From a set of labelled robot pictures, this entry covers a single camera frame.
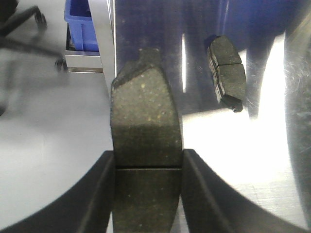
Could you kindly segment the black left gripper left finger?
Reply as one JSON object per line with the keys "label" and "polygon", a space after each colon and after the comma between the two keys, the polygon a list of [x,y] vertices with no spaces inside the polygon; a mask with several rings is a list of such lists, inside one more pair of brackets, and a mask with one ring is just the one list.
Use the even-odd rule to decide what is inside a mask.
{"label": "black left gripper left finger", "polygon": [[115,189],[115,159],[105,151],[70,190],[3,233],[104,233]]}

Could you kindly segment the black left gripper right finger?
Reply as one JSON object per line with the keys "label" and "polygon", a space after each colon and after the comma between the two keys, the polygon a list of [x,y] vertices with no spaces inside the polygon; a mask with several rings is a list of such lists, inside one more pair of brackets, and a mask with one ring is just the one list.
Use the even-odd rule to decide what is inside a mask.
{"label": "black left gripper right finger", "polygon": [[191,233],[306,232],[241,195],[192,149],[184,150],[181,199]]}

